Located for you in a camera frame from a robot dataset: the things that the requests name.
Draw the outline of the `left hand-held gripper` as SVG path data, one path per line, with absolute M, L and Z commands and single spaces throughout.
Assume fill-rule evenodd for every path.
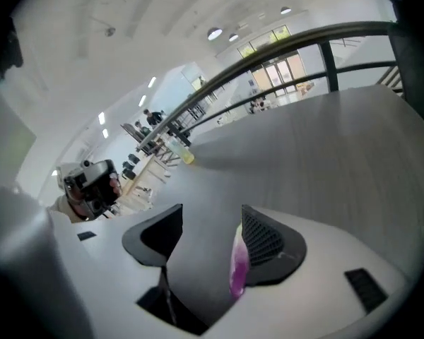
M 63 163 L 56 172 L 58 187 L 75 211 L 77 221 L 95 220 L 116 203 L 110 187 L 110 175 L 116 174 L 113 161 Z

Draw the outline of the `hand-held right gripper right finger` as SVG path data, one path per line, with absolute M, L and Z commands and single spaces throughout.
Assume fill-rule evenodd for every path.
M 204 339 L 367 339 L 399 308 L 407 279 L 353 235 L 258 211 L 305 238 L 305 260 L 277 285 L 246 289 Z

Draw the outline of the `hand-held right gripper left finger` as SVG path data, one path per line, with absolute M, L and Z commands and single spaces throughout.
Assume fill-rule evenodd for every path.
M 64 339 L 198 339 L 180 326 L 167 260 L 182 205 L 84 223 L 51 213 L 57 264 L 76 300 Z

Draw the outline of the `purple green toy eggplant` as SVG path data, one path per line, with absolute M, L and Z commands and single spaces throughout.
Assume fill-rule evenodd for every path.
M 249 253 L 242 236 L 242 223 L 237 226 L 230 258 L 230 294 L 238 299 L 245 292 L 246 277 L 249 271 Z

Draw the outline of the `person's left forearm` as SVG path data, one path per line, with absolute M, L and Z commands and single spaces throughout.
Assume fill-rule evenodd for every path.
M 73 208 L 70 206 L 65 195 L 59 196 L 49 209 L 51 211 L 65 214 L 70 219 L 71 223 L 75 223 L 77 221 L 78 217 Z

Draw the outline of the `dark grey table top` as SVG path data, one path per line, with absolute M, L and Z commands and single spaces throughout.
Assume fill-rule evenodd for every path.
M 169 261 L 177 297 L 204 323 L 232 305 L 230 250 L 244 204 L 356 236 L 415 280 L 424 267 L 424 120 L 374 85 L 311 97 L 198 135 L 194 161 L 157 195 L 183 206 Z

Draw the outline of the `person's left hand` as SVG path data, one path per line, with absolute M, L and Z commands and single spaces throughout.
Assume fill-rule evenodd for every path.
M 122 195 L 122 187 L 118 180 L 118 176 L 116 174 L 110 175 L 110 187 L 113 190 L 113 194 L 114 194 L 113 203 L 115 203 L 117 199 Z

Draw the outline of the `light wooden desk white legs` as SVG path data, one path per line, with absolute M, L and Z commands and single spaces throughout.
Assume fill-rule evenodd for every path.
M 122 195 L 117 202 L 135 212 L 151 209 L 170 178 L 169 167 L 151 155 L 138 162 L 133 173 L 133 179 L 121 179 Z

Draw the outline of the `clear plastic bottle yellow liquid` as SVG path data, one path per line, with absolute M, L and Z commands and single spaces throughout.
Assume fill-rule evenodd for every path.
M 166 145 L 173 153 L 178 155 L 185 164 L 193 163 L 195 159 L 194 155 L 175 137 L 169 137 Z

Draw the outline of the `glass entrance door with windows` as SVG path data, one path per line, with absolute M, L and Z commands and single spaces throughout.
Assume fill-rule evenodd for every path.
M 262 47 L 269 46 L 275 42 L 290 37 L 290 31 L 286 25 L 274 28 L 237 48 L 242 58 L 252 55 Z M 259 90 L 275 88 L 293 80 L 306 76 L 305 67 L 298 50 L 291 53 L 282 54 L 250 70 L 253 81 Z M 296 94 L 297 99 L 301 99 L 311 88 L 310 81 L 290 85 L 286 88 L 278 89 L 274 92 L 275 97 Z

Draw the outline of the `black metal balcony railing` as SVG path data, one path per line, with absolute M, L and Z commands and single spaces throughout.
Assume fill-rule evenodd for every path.
M 246 100 L 241 100 L 227 108 L 216 112 L 215 114 L 212 114 L 207 118 L 202 119 L 201 121 L 198 121 L 197 123 L 191 126 L 188 126 L 182 131 L 177 130 L 172 125 L 172 122 L 176 120 L 179 115 L 199 103 L 201 100 L 209 96 L 219 87 L 235 80 L 242 74 L 250 71 L 252 68 L 261 65 L 265 62 L 268 62 L 272 59 L 275 59 L 276 57 L 294 52 L 295 50 L 306 48 L 311 45 L 317 45 L 321 54 L 324 70 L 318 73 L 294 79 L 290 82 L 265 90 L 264 92 L 262 92 L 262 95 L 270 94 L 281 88 L 287 88 L 293 85 L 297 85 L 299 83 L 303 83 L 305 81 L 310 81 L 318 78 L 326 78 L 329 91 L 335 92 L 339 90 L 338 75 L 341 73 L 397 66 L 398 63 L 395 59 L 393 59 L 391 61 L 373 61 L 369 63 L 354 64 L 338 68 L 335 64 L 335 59 L 331 50 L 332 40 L 339 40 L 348 37 L 388 36 L 397 26 L 397 23 L 383 21 L 357 21 L 349 23 L 339 23 L 307 30 L 295 34 L 287 39 L 270 44 L 269 46 L 266 46 L 260 49 L 259 51 L 239 60 L 232 66 L 229 66 L 225 70 L 220 72 L 217 76 L 213 77 L 202 88 L 197 90 L 182 104 L 175 108 L 171 115 L 169 115 L 167 119 L 160 123 L 156 129 L 154 129 L 147 137 L 145 137 L 136 149 L 137 151 L 142 150 L 143 147 L 149 143 L 149 141 L 153 140 L 153 138 L 156 137 L 165 128 L 171 130 L 171 132 L 173 132 L 176 137 L 181 138 L 181 140 L 185 142 L 185 144 L 191 145 L 190 141 L 184 136 L 185 132 L 191 131 L 192 129 L 202 124 L 205 124 L 206 122 L 225 112 L 229 112 L 230 110 L 240 107 L 246 104 L 247 102 L 255 100 L 258 98 L 258 96 L 254 95 L 247 98 Z

